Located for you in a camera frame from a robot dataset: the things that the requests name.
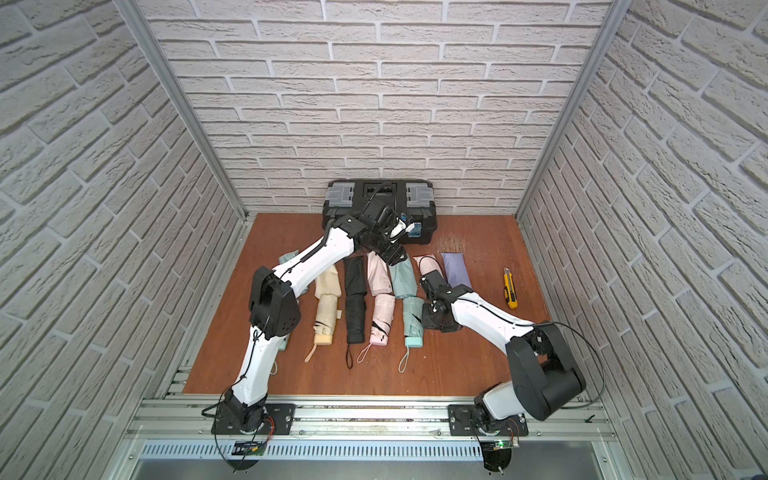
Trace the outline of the mint green sleeved umbrella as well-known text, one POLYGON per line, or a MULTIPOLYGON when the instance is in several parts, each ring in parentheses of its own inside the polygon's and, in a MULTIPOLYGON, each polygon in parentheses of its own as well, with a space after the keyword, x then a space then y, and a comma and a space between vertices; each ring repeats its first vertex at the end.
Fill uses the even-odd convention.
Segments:
POLYGON ((421 317, 424 300, 420 297, 409 296, 403 299, 404 344, 406 353, 398 364, 398 372, 404 373, 407 368, 410 351, 423 347, 424 328, 421 317))

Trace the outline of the black umbrella sleeve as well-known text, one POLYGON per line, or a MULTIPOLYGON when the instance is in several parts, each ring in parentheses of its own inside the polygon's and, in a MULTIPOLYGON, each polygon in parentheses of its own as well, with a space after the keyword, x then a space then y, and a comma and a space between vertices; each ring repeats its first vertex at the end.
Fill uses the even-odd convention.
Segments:
POLYGON ((367 276, 363 256, 347 257, 343 260, 345 270, 345 293, 347 296, 367 294, 367 276))

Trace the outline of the light pink sleeved umbrella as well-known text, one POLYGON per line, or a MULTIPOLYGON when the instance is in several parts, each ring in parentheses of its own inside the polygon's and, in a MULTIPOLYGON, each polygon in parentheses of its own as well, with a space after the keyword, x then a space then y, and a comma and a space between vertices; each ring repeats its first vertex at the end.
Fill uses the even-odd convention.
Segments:
POLYGON ((444 277, 441 266, 433 254, 416 256, 414 260, 416 261, 421 277, 425 277, 432 272, 436 272, 441 277, 444 277))

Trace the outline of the cream umbrella sleeve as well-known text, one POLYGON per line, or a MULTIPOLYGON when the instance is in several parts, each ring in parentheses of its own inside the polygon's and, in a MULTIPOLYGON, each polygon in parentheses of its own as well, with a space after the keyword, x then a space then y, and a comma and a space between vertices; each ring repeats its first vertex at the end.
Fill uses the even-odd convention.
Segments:
POLYGON ((325 295, 332 295, 336 298, 341 296, 338 270, 335 265, 328 267, 315 279, 316 298, 321 299, 325 295))

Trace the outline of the black sleeved umbrella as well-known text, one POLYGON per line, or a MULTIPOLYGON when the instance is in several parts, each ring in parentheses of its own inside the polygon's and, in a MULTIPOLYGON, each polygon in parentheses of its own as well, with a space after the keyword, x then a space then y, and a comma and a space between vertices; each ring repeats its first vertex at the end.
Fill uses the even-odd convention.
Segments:
POLYGON ((353 368, 351 346, 362 344, 365 340, 365 319, 365 294, 348 294, 345 299, 345 321, 347 326, 347 350, 345 361, 348 369, 353 368))

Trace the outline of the cream sleeved umbrella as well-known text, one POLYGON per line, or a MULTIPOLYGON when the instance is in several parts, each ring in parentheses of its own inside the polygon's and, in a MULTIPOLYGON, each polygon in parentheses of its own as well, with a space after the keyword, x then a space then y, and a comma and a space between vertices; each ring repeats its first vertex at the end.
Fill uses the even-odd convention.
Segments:
POLYGON ((305 363, 312 359, 318 346, 329 346, 333 343, 337 321, 341 318, 341 314, 338 296, 323 294, 318 298, 318 308, 313 326, 313 347, 305 357, 305 363))

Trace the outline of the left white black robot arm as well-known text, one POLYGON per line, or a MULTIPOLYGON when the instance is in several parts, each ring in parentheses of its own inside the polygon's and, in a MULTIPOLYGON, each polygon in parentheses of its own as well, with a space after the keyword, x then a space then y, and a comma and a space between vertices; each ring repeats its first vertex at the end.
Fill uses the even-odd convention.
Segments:
POLYGON ((328 268, 361 249, 377 253, 389 265, 403 261, 405 249, 399 240, 413 229, 396 214, 345 215, 331 221, 323 237, 297 257, 254 272, 250 341, 238 378, 215 405, 213 434, 252 434, 265 423, 271 371, 283 338, 300 323, 302 292, 328 268))

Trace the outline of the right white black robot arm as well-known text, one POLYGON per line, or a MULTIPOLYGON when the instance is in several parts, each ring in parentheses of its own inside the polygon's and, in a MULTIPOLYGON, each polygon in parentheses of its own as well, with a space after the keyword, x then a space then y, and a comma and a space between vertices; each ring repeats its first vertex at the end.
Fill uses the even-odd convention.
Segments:
POLYGON ((523 320, 484 300, 466 285, 451 286, 438 273, 423 275, 427 296, 422 325, 443 333, 467 327, 506 354, 510 380, 475 398, 476 421, 485 431, 518 415, 543 421, 586 387, 560 329, 523 320))

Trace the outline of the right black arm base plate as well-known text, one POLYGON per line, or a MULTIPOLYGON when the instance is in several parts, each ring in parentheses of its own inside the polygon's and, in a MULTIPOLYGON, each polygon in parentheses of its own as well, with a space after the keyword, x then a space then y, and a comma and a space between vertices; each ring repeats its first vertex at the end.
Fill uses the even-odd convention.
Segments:
POLYGON ((499 420, 475 404, 450 404, 447 411, 451 436, 520 438, 529 435, 524 414, 499 420))

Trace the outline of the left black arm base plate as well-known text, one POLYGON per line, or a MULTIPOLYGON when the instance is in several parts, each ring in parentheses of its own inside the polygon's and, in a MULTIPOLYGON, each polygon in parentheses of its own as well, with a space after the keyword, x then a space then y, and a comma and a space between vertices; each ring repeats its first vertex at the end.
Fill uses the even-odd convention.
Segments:
POLYGON ((288 435, 293 424, 296 405, 291 403, 267 403, 256 413, 255 420, 242 424, 226 406, 216 409, 211 433, 215 435, 288 435))

